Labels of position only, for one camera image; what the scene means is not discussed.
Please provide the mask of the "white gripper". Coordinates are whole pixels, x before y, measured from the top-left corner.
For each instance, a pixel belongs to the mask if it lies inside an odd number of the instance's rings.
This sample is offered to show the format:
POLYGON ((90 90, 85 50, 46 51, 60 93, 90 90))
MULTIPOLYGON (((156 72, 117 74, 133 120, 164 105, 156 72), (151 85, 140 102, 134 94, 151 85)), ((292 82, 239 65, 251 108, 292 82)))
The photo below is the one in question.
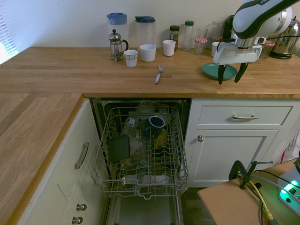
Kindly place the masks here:
POLYGON ((213 61, 218 66, 218 83, 222 84, 226 65, 240 64, 240 68, 235 76, 234 82, 238 83, 245 73, 249 62, 258 60, 262 51, 261 45, 254 45, 247 49, 239 49, 234 44, 220 44, 215 51, 213 61))

